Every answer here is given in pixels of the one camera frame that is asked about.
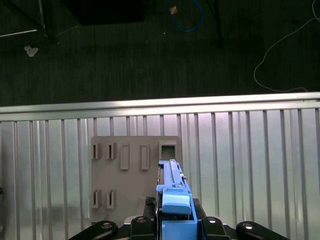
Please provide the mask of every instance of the gray pegboard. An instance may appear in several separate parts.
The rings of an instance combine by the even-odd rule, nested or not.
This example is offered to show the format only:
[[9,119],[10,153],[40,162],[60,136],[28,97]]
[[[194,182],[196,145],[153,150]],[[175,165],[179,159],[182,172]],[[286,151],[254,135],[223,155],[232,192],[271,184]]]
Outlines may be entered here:
[[91,140],[91,221],[119,225],[141,215],[156,196],[159,159],[182,165],[178,136],[94,136]]

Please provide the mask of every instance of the screw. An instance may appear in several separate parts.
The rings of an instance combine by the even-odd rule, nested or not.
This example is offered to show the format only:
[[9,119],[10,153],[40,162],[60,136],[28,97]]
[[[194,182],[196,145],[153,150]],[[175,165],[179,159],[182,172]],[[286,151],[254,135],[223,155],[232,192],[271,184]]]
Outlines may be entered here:
[[248,230],[251,230],[251,229],[254,228],[254,227],[253,227],[251,224],[249,224],[249,223],[244,223],[243,226],[244,226],[246,229],[248,229]]
[[111,228],[112,226],[111,226],[111,224],[109,223],[109,222],[107,222],[107,223],[104,223],[103,225],[102,225],[102,228],[103,229],[109,229],[109,228]]
[[144,217],[138,217],[138,219],[136,220],[138,223],[144,223],[146,220]]
[[214,224],[216,222],[216,219],[213,217],[208,218],[209,223]]

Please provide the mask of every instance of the blue cable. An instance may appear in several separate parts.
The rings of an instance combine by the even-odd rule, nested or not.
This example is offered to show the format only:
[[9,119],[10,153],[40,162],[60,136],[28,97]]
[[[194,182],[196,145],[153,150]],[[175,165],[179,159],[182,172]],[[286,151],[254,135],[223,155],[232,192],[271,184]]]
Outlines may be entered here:
[[170,12],[170,15],[171,15],[171,18],[172,18],[173,23],[175,24],[175,26],[176,26],[179,30],[181,30],[181,31],[183,31],[183,32],[187,32],[187,33],[189,33],[189,32],[194,32],[194,31],[197,30],[197,29],[200,27],[200,25],[204,22],[204,11],[203,11],[203,9],[201,8],[201,6],[200,6],[199,3],[197,2],[197,0],[192,0],[192,2],[193,2],[193,3],[196,5],[196,7],[200,10],[201,20],[200,20],[199,24],[198,24],[197,26],[195,26],[194,28],[192,28],[192,29],[183,29],[183,28],[177,23],[176,18],[174,17],[174,15],[171,14],[171,11],[170,11],[170,8],[171,8],[171,0],[168,0],[169,12]]

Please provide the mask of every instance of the metal frame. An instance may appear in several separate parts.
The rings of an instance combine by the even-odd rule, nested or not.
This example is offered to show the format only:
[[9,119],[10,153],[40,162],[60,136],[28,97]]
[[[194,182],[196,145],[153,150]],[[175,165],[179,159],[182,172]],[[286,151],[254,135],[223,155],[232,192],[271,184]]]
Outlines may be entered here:
[[221,31],[221,19],[220,19],[220,10],[219,10],[219,0],[207,0],[210,10],[215,18],[216,22],[216,32],[218,34],[218,46],[219,48],[223,47],[222,42],[222,31]]
[[0,107],[0,122],[320,108],[320,92]]
[[54,36],[50,35],[46,30],[44,8],[43,8],[43,1],[42,0],[38,0],[41,25],[38,24],[37,21],[35,21],[33,18],[31,18],[29,15],[27,15],[23,10],[21,10],[19,7],[17,7],[10,0],[0,0],[0,4],[1,3],[5,7],[7,7],[10,11],[17,14],[21,18],[23,18],[26,22],[28,22],[31,26],[33,26],[34,29],[0,35],[0,39],[39,32],[39,33],[42,33],[51,43],[59,44],[59,41]]

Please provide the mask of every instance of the small white object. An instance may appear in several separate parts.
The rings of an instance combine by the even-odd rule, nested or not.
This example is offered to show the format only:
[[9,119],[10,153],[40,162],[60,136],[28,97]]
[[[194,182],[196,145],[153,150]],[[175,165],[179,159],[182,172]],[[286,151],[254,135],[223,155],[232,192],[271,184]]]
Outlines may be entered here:
[[36,53],[38,52],[39,48],[37,47],[30,47],[29,45],[28,46],[25,46],[23,48],[26,52],[26,54],[29,56],[29,57],[33,57],[34,55],[36,55]]

